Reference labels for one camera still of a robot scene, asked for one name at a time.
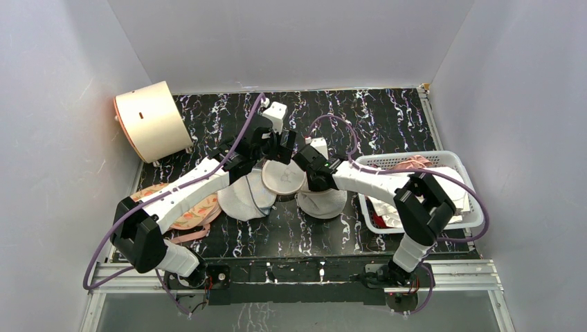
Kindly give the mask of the white mesh bag beige zipper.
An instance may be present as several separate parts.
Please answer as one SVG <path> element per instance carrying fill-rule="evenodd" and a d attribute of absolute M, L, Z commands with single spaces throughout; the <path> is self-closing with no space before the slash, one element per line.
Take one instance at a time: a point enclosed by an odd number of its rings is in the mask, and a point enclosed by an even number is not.
<path fill-rule="evenodd" d="M 312 192 L 306 174 L 293 161 L 288 165 L 266 161 L 262 167 L 262 182 L 277 195 L 294 195 L 298 207 L 317 219 L 332 219 L 340 215 L 347 203 L 347 192 L 343 190 Z"/>

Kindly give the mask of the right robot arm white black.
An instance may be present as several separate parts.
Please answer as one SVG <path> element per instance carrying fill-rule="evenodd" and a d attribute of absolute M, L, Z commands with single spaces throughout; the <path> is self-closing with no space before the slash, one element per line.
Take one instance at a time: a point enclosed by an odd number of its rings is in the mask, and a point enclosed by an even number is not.
<path fill-rule="evenodd" d="M 312 192 L 345 190 L 392 205 L 398 212 L 404 236 L 390 263 L 390 278 L 408 286 L 417 277 L 417 267 L 437 242 L 440 233 L 457 212 L 457 207 L 426 169 L 403 177 L 400 187 L 382 171 L 357 167 L 342 158 L 325 158 L 311 145 L 295 153 L 292 160 L 307 175 Z"/>

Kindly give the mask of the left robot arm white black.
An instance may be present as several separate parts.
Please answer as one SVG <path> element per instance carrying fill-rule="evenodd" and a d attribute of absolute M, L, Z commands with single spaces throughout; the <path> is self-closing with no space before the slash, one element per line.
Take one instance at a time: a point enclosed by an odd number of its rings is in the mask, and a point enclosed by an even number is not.
<path fill-rule="evenodd" d="M 138 273 L 160 269 L 180 276 L 191 288 L 203 285 L 206 262 L 164 234 L 190 208 L 247 176 L 261 160 L 289 163 L 296 134 L 283 129 L 285 118 L 281 111 L 255 114 L 243 136 L 224 141 L 175 182 L 143 200 L 121 200 L 110 242 Z"/>

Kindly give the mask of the white plastic laundry basket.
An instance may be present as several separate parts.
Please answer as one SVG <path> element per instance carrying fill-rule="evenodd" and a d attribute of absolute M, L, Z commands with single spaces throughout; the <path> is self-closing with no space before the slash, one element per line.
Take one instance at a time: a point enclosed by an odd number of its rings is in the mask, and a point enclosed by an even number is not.
<path fill-rule="evenodd" d="M 469 174 L 462 164 L 460 158 L 450 151 L 418 151 L 418 152 L 403 152 L 393 154 L 375 154 L 369 156 L 361 156 L 357 158 L 357 162 L 368 167 L 378 167 L 381 169 L 391 169 L 395 165 L 408 160 L 411 156 L 422 156 L 431 162 L 431 168 L 437 172 L 441 172 L 454 179 L 464 183 L 470 189 L 473 189 L 473 183 Z M 480 204 L 459 185 L 447 181 L 443 178 L 438 180 L 439 184 L 445 189 L 446 193 L 455 199 L 459 194 L 459 201 L 455 204 L 458 208 L 458 214 L 451 219 L 447 230 L 474 228 L 482 224 L 483 215 Z M 361 213 L 365 219 L 365 223 L 370 231 L 375 234 L 400 234 L 404 231 L 399 221 L 399 216 L 395 209 L 387 209 L 389 217 L 385 223 L 378 223 L 373 220 L 374 210 L 368 207 L 372 202 L 369 196 L 363 194 L 359 195 L 359 203 L 361 206 Z"/>

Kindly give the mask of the floral orange bra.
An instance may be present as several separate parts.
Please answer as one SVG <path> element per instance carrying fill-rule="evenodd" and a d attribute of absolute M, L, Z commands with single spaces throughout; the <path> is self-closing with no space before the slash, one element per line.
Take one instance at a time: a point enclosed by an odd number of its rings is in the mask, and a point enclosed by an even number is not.
<path fill-rule="evenodd" d="M 222 212 L 218 195 L 214 192 L 179 216 L 172 208 L 183 197 L 183 194 L 170 193 L 143 208 L 157 224 L 164 223 L 168 226 L 163 236 L 175 244 L 197 241 L 208 236 L 210 224 Z"/>

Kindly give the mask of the pink garment in basket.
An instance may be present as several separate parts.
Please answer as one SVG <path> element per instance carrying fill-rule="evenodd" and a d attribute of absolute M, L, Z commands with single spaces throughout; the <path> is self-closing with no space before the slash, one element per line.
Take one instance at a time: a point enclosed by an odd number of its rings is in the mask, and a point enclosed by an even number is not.
<path fill-rule="evenodd" d="M 406 160 L 403 160 L 399 163 L 397 163 L 393 169 L 397 169 L 397 170 L 404 170 L 404 169 L 424 169 L 427 167 L 432 167 L 433 163 L 421 156 L 421 155 L 414 155 L 414 156 L 410 156 L 408 157 Z"/>

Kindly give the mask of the cream cylindrical drum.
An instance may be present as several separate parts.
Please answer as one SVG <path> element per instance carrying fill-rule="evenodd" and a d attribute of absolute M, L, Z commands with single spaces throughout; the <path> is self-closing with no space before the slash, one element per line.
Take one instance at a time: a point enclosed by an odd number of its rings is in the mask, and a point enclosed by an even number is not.
<path fill-rule="evenodd" d="M 192 149 L 167 82 L 162 81 L 114 98 L 115 120 L 144 163 Z"/>

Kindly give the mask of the white cloth in basket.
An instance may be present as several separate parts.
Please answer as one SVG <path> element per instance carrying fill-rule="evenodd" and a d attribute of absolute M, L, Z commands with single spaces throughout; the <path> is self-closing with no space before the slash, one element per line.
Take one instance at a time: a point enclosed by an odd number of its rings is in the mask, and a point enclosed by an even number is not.
<path fill-rule="evenodd" d="M 427 167 L 428 170 L 439 172 L 455 180 L 463 183 L 463 178 L 454 169 L 450 167 Z M 393 188 L 403 187 L 407 182 L 407 173 L 393 174 L 391 175 L 391 184 Z M 449 198 L 455 204 L 457 214 L 451 218 L 449 223 L 457 223 L 463 220 L 462 215 L 465 212 L 471 210 L 469 204 L 469 194 L 459 185 L 446 180 L 445 178 L 434 176 L 435 180 L 441 185 L 442 189 L 447 193 Z M 395 207 L 387 204 L 379 199 L 366 197 L 373 206 L 374 213 L 377 217 L 374 218 L 374 222 L 380 228 L 402 228 L 399 213 Z"/>

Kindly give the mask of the aluminium frame rail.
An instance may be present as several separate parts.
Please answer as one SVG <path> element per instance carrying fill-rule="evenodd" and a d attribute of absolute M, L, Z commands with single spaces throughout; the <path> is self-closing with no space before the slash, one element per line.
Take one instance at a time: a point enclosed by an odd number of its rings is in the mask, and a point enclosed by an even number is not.
<path fill-rule="evenodd" d="M 504 289 L 490 259 L 432 260 L 418 268 L 405 285 L 376 282 L 380 258 L 263 259 L 213 264 L 211 283 L 196 288 L 152 270 L 140 274 L 129 264 L 99 263 L 92 272 L 94 288 L 81 329 L 96 331 L 106 297 L 112 294 L 162 294 L 171 291 L 192 310 L 206 295 L 214 306 L 252 302 L 361 302 L 382 305 L 392 314 L 408 316 L 430 304 L 441 292 L 484 292 L 500 331 L 513 331 Z"/>

